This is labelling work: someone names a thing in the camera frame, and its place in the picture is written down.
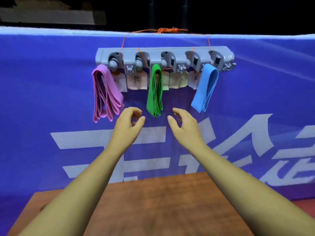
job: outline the pink cloth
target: pink cloth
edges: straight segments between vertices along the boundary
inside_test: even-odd
[[[119,115],[124,109],[124,97],[118,90],[112,73],[105,65],[97,66],[92,76],[95,99],[93,121],[97,122],[100,118],[108,117],[112,122],[114,115]]]

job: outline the hand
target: hand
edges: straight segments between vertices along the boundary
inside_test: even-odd
[[[139,108],[128,107],[124,109],[116,121],[108,148],[119,151],[119,154],[122,155],[134,143],[146,119],[145,116],[141,117],[141,114],[142,110]]]
[[[182,126],[179,127],[172,116],[167,116],[169,126],[179,144],[186,148],[191,154],[193,154],[192,152],[196,149],[205,146],[206,144],[202,139],[197,120],[186,110],[173,108],[173,112],[179,115],[183,122]]]

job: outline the blue cloth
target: blue cloth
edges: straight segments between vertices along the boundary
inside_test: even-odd
[[[210,97],[218,81],[219,71],[211,64],[205,64],[200,77],[199,85],[191,106],[199,113],[206,111]]]

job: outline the dark background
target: dark background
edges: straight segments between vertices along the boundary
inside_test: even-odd
[[[73,10],[83,0],[61,0]],[[298,35],[315,33],[313,0],[86,0],[104,10],[106,25],[4,23],[6,26],[136,31],[185,28],[201,34]],[[12,7],[14,0],[0,0]]]

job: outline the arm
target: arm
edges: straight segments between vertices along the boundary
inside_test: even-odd
[[[168,116],[175,138],[206,169],[254,235],[315,235],[315,220],[310,215],[208,147],[197,121],[187,111],[173,111],[183,122],[180,128]]]
[[[107,148],[75,178],[20,235],[83,235],[112,172],[124,151],[136,140],[145,117],[126,108],[118,118]],[[132,126],[131,118],[139,118]]]

